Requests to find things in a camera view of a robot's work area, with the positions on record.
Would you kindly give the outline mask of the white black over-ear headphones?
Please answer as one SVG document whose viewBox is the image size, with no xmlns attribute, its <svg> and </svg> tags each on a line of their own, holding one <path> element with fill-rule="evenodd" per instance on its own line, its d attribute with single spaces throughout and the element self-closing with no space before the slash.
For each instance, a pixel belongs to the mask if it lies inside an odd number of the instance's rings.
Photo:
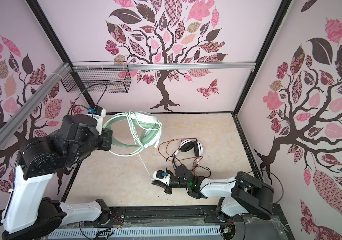
<svg viewBox="0 0 342 240">
<path fill-rule="evenodd" d="M 192 158 L 187 158 L 187 160 L 189 159 L 193 159 L 193 166 L 191 171 L 193 172 L 193 175 L 196 175 L 196 170 L 200 165 L 200 161 L 203 159 L 203 145 L 201 142 L 199 142 L 199 140 L 197 138 L 195 139 L 173 139 L 171 141 L 167 142 L 167 146 L 165 148 L 166 153 L 168 154 L 167 150 L 168 150 L 168 146 L 170 143 L 176 141 L 176 140 L 180 140 L 180 144 L 178 146 L 178 148 L 172 153 L 169 154 L 167 158 L 165 158 L 165 169 L 166 171 L 168 170 L 167 165 L 168 163 L 172 164 L 172 167 L 175 169 L 176 166 L 176 162 L 178 163 L 182 163 L 182 161 L 184 161 L 185 159 L 179 159 L 177 158 L 177 155 L 179 153 L 186 153 L 189 151 L 193 151 L 194 152 L 194 157 Z"/>
</svg>

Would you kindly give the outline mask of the mint green over-ear headphones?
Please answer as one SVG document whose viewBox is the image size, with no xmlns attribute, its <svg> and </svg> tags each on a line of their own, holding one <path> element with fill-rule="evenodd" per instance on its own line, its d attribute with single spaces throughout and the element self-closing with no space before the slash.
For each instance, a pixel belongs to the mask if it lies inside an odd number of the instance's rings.
<svg viewBox="0 0 342 240">
<path fill-rule="evenodd" d="M 113 124 L 121 121 L 126 121 L 128 123 L 129 131 L 135 144 L 124 144 L 115 137 L 112 137 L 112 144 L 122 148 L 135 149 L 135 151 L 130 154 L 118 154 L 109 151 L 113 155 L 119 157 L 132 157 L 140 154 L 148 147 L 153 146 L 157 148 L 159 146 L 163 124 L 155 115 L 141 111 L 117 113 L 107 120 L 102 128 L 111 130 Z"/>
</svg>

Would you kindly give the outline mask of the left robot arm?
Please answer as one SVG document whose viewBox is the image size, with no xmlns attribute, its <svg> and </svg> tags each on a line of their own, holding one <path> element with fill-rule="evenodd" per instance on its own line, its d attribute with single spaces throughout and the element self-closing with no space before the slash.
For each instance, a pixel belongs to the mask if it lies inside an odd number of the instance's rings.
<svg viewBox="0 0 342 240">
<path fill-rule="evenodd" d="M 0 211 L 4 240 L 34 240 L 60 226 L 77 222 L 105 224 L 111 211 L 103 200 L 67 204 L 44 197 L 53 176 L 89 157 L 109 151 L 112 132 L 102 128 L 104 114 L 66 115 L 61 128 L 21 144 L 14 187 L 7 207 Z"/>
</svg>

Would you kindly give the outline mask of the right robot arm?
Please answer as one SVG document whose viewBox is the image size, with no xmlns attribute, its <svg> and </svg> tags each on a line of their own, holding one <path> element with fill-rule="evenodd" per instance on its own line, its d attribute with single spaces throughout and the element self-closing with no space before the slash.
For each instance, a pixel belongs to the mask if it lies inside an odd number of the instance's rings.
<svg viewBox="0 0 342 240">
<path fill-rule="evenodd" d="M 196 177 L 185 165 L 170 170 L 158 170 L 153 173 L 152 184 L 172 194 L 173 189 L 186 189 L 194 199 L 221 198 L 219 213 L 225 217 L 240 214 L 252 214 L 262 220 L 270 220 L 273 211 L 273 187 L 245 172 L 235 177 L 213 180 Z"/>
</svg>

